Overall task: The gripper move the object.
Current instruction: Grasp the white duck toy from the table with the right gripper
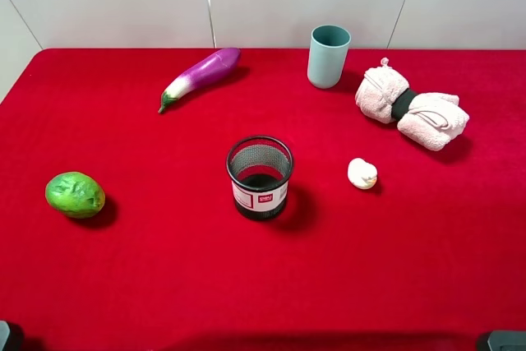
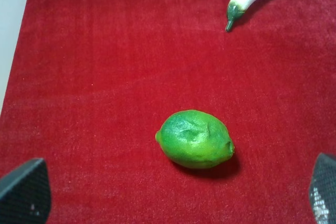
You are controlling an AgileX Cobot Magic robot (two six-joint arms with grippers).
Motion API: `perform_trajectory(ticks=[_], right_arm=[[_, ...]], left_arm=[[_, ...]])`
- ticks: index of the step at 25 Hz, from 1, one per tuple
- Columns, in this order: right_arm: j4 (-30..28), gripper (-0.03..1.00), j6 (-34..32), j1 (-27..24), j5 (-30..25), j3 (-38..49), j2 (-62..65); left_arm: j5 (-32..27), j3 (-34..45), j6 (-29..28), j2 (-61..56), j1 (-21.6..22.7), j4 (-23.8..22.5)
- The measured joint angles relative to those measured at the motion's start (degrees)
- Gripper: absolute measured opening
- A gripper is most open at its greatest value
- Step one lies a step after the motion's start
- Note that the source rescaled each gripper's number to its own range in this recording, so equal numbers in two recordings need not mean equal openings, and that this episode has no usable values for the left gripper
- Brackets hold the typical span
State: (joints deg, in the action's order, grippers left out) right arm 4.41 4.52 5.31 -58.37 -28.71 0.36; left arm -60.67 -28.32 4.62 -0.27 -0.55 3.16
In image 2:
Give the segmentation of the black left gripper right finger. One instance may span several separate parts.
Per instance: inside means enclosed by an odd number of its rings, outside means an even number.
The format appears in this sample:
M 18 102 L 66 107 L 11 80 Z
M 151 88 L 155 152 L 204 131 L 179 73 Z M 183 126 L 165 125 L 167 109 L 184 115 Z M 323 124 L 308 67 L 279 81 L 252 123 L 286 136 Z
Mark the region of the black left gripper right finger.
M 320 153 L 309 186 L 309 202 L 318 224 L 335 224 L 335 156 Z

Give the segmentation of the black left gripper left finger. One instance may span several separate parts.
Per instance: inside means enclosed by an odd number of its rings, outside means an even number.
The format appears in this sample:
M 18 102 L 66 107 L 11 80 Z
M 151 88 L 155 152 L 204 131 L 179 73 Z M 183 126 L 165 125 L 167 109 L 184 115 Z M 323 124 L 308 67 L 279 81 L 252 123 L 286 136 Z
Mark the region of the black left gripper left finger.
M 48 170 L 33 158 L 1 178 L 1 223 L 46 223 L 51 210 Z

